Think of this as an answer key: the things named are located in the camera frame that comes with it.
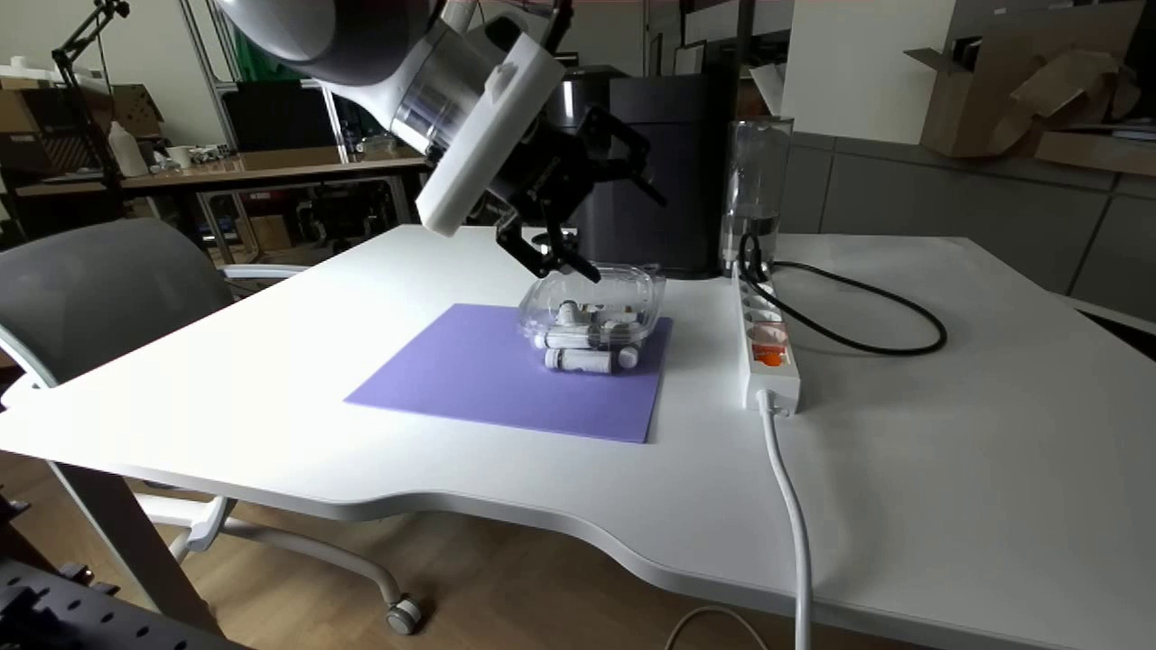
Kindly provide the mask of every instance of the desk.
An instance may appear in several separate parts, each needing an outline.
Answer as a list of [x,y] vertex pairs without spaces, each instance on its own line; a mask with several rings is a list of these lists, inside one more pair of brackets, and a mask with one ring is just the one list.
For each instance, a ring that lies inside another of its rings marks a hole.
[[[961,240],[780,251],[913,298],[955,333],[920,362],[797,335],[804,411],[785,453],[816,617],[927,648],[1145,648],[1156,368]],[[490,232],[397,227],[36,399],[0,418],[0,448],[333,520],[450,511],[547,526],[662,589],[789,614],[791,543],[737,401],[722,278],[668,282],[650,443],[348,406],[447,305],[517,305],[529,285]],[[920,329],[801,274],[780,293],[877,343]]]
[[395,188],[395,215],[411,217],[411,199],[419,191],[414,173],[426,170],[419,155],[384,155],[384,161],[358,161],[358,162],[325,162],[319,153],[283,153],[283,155],[240,155],[217,168],[195,168],[188,173],[152,173],[152,179],[125,179],[116,191],[99,181],[81,183],[18,183],[6,188],[13,199],[13,215],[23,201],[46,201],[46,199],[85,199],[85,197],[177,197],[195,199],[199,217],[214,227],[219,258],[230,262],[219,227],[214,220],[208,199],[235,197],[241,188],[306,188],[325,181],[366,181],[366,179],[402,179]]

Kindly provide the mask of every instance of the purple mat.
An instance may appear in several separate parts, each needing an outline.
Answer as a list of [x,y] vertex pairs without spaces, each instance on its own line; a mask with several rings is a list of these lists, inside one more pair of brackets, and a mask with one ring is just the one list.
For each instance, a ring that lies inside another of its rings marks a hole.
[[636,374],[542,368],[509,306],[456,305],[349,394],[349,406],[555,430],[644,443],[672,321],[657,321]]

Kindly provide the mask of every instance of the white cable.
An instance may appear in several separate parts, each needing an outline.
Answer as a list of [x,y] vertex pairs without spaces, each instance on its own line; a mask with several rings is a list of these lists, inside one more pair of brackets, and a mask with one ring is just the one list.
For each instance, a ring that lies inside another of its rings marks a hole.
[[789,473],[789,461],[780,453],[780,430],[774,423],[774,399],[767,392],[757,392],[756,406],[757,406],[757,423],[763,423],[763,437],[767,437],[767,459],[771,459],[774,481],[780,489],[791,543],[793,543],[793,650],[808,650],[808,543],[804,543],[808,534],[804,534],[797,496],[791,489],[791,473]]
[[680,636],[690,628],[690,622],[696,617],[708,617],[708,614],[720,614],[720,617],[732,617],[750,638],[757,650],[767,650],[763,636],[756,631],[756,625],[747,617],[739,617],[737,610],[727,610],[727,608],[696,608],[696,610],[686,610],[686,617],[672,628],[672,636],[665,636],[665,648],[662,650],[674,650]]

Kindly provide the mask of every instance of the wheel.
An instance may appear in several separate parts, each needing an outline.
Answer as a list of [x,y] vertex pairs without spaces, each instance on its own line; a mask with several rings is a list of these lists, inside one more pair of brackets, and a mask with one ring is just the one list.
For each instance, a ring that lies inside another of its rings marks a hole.
[[397,636],[414,636],[426,625],[426,610],[402,593],[402,599],[388,610],[388,622]]

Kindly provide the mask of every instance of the office chair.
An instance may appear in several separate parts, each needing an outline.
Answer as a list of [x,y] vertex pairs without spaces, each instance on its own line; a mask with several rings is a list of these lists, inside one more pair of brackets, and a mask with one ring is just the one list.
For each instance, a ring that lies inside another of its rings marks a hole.
[[[0,350],[25,374],[18,394],[49,392],[152,341],[162,341],[214,312],[235,305],[230,282],[278,282],[291,268],[240,264],[217,271],[183,235],[158,220],[116,220],[65,232],[0,254]],[[170,554],[208,551],[219,534],[268,543],[329,567],[367,578],[388,599],[397,631],[423,625],[419,608],[395,589],[395,578],[336,546],[291,530],[256,526],[230,517],[235,499],[138,496],[158,526],[181,526]]]

